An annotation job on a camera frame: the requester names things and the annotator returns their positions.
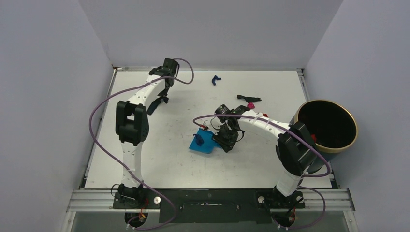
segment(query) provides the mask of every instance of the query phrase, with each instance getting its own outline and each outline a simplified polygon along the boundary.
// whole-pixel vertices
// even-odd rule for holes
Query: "white wall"
[[[77,0],[0,1],[0,231],[60,231],[112,71]]]
[[[410,227],[410,1],[344,0],[306,70],[312,97],[358,122],[357,143],[333,164],[362,232]]]
[[[114,66],[305,67],[342,0],[79,0]]]

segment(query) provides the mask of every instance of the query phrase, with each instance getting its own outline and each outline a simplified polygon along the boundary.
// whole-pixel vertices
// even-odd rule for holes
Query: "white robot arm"
[[[121,141],[123,162],[141,181],[143,181],[141,175],[141,151],[149,132],[147,108],[156,98],[167,96],[169,88],[174,84],[174,79],[172,78],[154,80],[164,76],[174,77],[178,69],[178,62],[166,58],[163,66],[159,66],[149,72],[145,87],[139,89],[127,101],[119,101],[117,103],[116,134]],[[141,189],[142,185],[132,178],[129,171],[124,168],[118,193],[139,205],[144,198],[141,194]]]
[[[294,132],[309,145],[316,148],[306,126],[303,123],[293,125],[278,122],[264,117],[263,114],[256,113],[245,106],[229,110],[225,105],[221,105],[216,109],[215,115],[222,125],[218,133],[213,136],[213,140],[225,152],[229,152],[237,142],[238,131],[255,133],[276,145],[276,154],[285,171],[275,186],[275,190],[284,197],[292,195],[299,187],[303,175],[315,160],[316,155],[287,132],[271,125],[270,122]]]
[[[145,87],[139,89],[127,101],[119,101],[117,104],[116,133],[119,135],[123,150],[124,163],[130,171],[143,180],[141,175],[141,151],[144,140],[148,136],[149,125],[146,108],[150,106],[157,97],[166,96],[168,89],[173,85],[173,79],[153,80],[162,76],[174,76],[179,64],[173,59],[165,59],[164,65],[150,72]],[[245,106],[239,106],[235,110],[229,110],[221,105],[215,113],[221,121],[222,126],[218,133],[213,136],[225,152],[230,151],[235,145],[239,131],[249,131],[260,135],[274,143],[277,143],[276,153],[285,167],[286,171],[275,187],[281,196],[292,195],[302,181],[302,176],[315,160],[316,155],[304,145],[298,143],[285,131],[269,124],[273,122],[285,129],[293,130],[305,142],[315,146],[310,134],[304,124],[300,125],[281,123],[264,117]],[[128,170],[124,169],[121,185],[118,192],[121,196],[131,198],[140,202],[133,196],[137,196],[142,185],[133,179]]]

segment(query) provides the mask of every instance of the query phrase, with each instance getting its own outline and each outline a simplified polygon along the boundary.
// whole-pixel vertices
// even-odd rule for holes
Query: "pink object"
[[[247,107],[249,109],[255,109],[255,105],[253,103],[248,103]]]

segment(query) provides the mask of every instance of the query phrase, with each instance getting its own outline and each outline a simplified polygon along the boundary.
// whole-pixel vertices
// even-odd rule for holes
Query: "blue object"
[[[208,131],[208,130],[206,131],[206,130],[199,128],[198,132],[194,134],[195,137],[192,140],[192,143],[189,146],[189,149],[194,150],[194,151],[200,151],[200,152],[207,153],[207,154],[211,153],[214,147],[220,147],[219,144],[217,144],[215,141],[212,140],[213,135],[214,133],[212,133],[211,131]]]
[[[204,144],[204,139],[202,138],[202,136],[198,134],[193,134],[193,136],[195,136],[195,142],[198,146],[202,146],[202,144]]]
[[[212,78],[212,84],[214,84],[216,86],[217,83],[215,83],[215,81],[220,81],[220,80],[222,80],[222,78],[215,75],[214,78]]]

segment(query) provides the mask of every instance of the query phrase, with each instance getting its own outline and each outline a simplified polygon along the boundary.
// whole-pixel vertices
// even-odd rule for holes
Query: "cable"
[[[175,75],[175,78],[178,77],[178,74],[179,74],[179,64],[176,65],[176,75]]]
[[[249,119],[255,119],[255,118],[256,118],[256,117],[247,116],[247,115],[222,115],[222,114],[220,114],[220,115],[204,115],[204,116],[199,116],[199,117],[194,118],[192,121],[193,121],[193,123],[194,123],[195,125],[201,126],[201,124],[197,123],[196,121],[197,121],[198,119],[205,118],[205,117],[240,117],[240,118],[249,118]],[[306,174],[306,175],[301,176],[301,178],[304,178],[304,177],[324,177],[324,176],[327,176],[327,175],[330,174],[330,166],[329,166],[329,164],[327,163],[326,159],[325,159],[317,150],[315,150],[312,146],[310,146],[309,144],[307,144],[303,139],[301,139],[301,138],[300,138],[299,136],[297,136],[295,133],[293,133],[292,131],[290,131],[290,130],[288,130],[288,129],[286,129],[286,128],[280,126],[280,125],[277,125],[277,124],[275,124],[275,123],[273,123],[273,122],[271,122],[271,121],[269,121],[269,120],[266,120],[266,119],[264,119],[264,118],[258,117],[258,118],[256,118],[256,119],[257,119],[257,120],[260,120],[260,121],[262,121],[262,122],[269,123],[270,125],[272,125],[272,126],[274,126],[274,127],[276,127],[276,128],[279,128],[279,129],[281,129],[281,130],[284,130],[285,132],[289,133],[293,138],[297,139],[301,144],[305,145],[307,148],[309,148],[309,150],[311,150],[313,153],[315,153],[315,154],[320,158],[320,160],[325,164],[325,166],[326,166],[326,168],[327,168],[327,172],[324,173],[324,174],[319,174],[319,175]]]
[[[241,132],[242,132],[242,137],[241,137],[241,139],[237,140],[236,142],[241,141],[241,140],[243,139],[243,137],[245,136],[245,131],[244,131],[244,130],[241,130]]]
[[[113,196],[113,197],[115,197],[115,196],[113,195],[113,189],[114,189],[114,186],[115,186],[115,185],[118,185],[118,186],[119,186],[119,184],[114,184],[114,185],[111,187],[110,193],[111,193],[111,196]]]
[[[212,128],[213,128],[214,130],[219,131],[219,129],[216,129],[216,128],[214,127],[214,125],[212,125],[212,120],[214,120],[215,118],[216,118],[216,117],[213,117],[209,123],[211,124],[211,126],[212,126]]]
[[[319,191],[317,191],[316,189],[314,189],[314,188],[306,188],[306,187],[303,187],[303,186],[299,186],[299,188],[311,190],[311,191],[316,192],[317,194],[319,194],[319,196],[322,198],[322,201],[323,201],[322,214],[318,217],[318,219],[316,219],[314,222],[312,222],[312,223],[310,223],[310,224],[308,224],[308,225],[296,226],[296,227],[289,227],[289,228],[288,228],[288,227],[283,227],[283,226],[279,225],[279,224],[275,221],[275,219],[273,219],[273,221],[278,225],[278,228],[282,228],[282,229],[286,229],[286,230],[306,229],[306,228],[309,228],[309,227],[312,227],[312,226],[316,225],[316,223],[318,223],[320,220],[323,219],[324,213],[325,213],[325,211],[326,211],[326,202],[324,201],[323,195],[322,195]]]
[[[172,77],[172,76],[162,76],[162,77],[159,77],[159,78],[157,78],[157,79],[152,80],[151,82],[147,82],[147,83],[145,83],[145,84],[143,84],[143,85],[141,85],[141,86],[128,88],[128,89],[122,90],[122,91],[120,91],[120,92],[114,93],[114,94],[108,96],[104,101],[102,101],[100,104],[98,104],[98,105],[94,108],[94,110],[91,112],[90,118],[89,118],[89,120],[88,120],[88,129],[89,129],[89,132],[90,132],[91,137],[92,137],[92,139],[94,140],[95,144],[96,144],[98,147],[100,147],[101,150],[103,150],[107,155],[109,155],[111,158],[113,158],[115,161],[117,161],[119,164],[121,164],[121,166],[123,166],[123,167],[130,173],[130,175],[131,175],[136,181],[138,181],[138,183],[140,183],[141,185],[145,186],[145,187],[148,188],[149,190],[153,191],[154,193],[156,193],[156,194],[158,194],[159,196],[161,196],[162,198],[164,198],[164,199],[172,206],[172,208],[174,209],[174,215],[173,215],[172,218],[169,219],[168,221],[164,222],[163,224],[160,224],[160,225],[157,225],[157,226],[153,226],[153,227],[150,227],[150,228],[135,228],[136,230],[140,230],[140,231],[148,231],[148,230],[156,229],[156,228],[159,228],[159,227],[162,227],[162,226],[164,226],[164,225],[169,224],[170,222],[172,222],[172,221],[176,218],[176,214],[177,214],[176,207],[175,207],[175,205],[174,205],[166,196],[164,196],[162,193],[156,191],[155,189],[151,188],[149,185],[145,184],[145,183],[142,182],[140,179],[138,179],[138,178],[134,175],[134,173],[132,173],[132,171],[130,170],[130,168],[129,168],[125,163],[123,163],[122,161],[120,161],[117,157],[115,157],[115,156],[114,156],[113,154],[111,154],[107,149],[105,149],[105,148],[100,144],[100,142],[98,142],[98,140],[97,140],[97,138],[95,137],[94,132],[93,132],[93,130],[92,130],[92,118],[94,117],[95,112],[96,112],[106,101],[110,100],[111,98],[113,98],[113,97],[115,97],[115,96],[117,96],[117,95],[119,95],[119,94],[121,94],[121,93],[125,93],[125,92],[128,92],[128,91],[136,90],[136,89],[139,89],[139,88],[144,88],[145,86],[151,85],[153,82],[156,82],[156,81],[159,81],[159,80],[162,80],[162,79],[174,79],[174,80],[179,81],[179,82],[181,82],[181,83],[183,83],[183,84],[186,84],[186,85],[191,84],[191,83],[193,82],[193,78],[194,78],[193,68],[192,68],[191,64],[190,64],[187,60],[182,59],[182,58],[175,58],[175,60],[182,60],[182,61],[186,62],[186,63],[189,65],[189,67],[190,67],[190,69],[191,69],[191,72],[192,72],[192,78],[191,78],[191,80],[190,80],[189,82],[181,81],[180,79],[177,79],[177,78]]]
[[[143,207],[141,207],[140,213],[138,214],[138,218],[141,219],[142,215],[143,215],[143,210],[148,206],[149,202],[148,199],[145,199],[145,205]],[[129,224],[130,222],[132,222],[133,218],[131,218],[130,220],[128,220],[127,224]]]
[[[293,215],[294,218],[295,218],[295,217],[296,217],[296,214],[295,214],[295,213],[296,213],[296,207],[293,208],[293,213],[291,214],[291,217],[292,217],[292,215]]]
[[[295,204],[286,212],[285,215],[287,215],[288,213],[290,213],[292,211],[292,209],[296,210],[296,205],[299,204],[301,201],[303,201],[303,197],[301,199],[299,199],[298,201],[295,202]]]

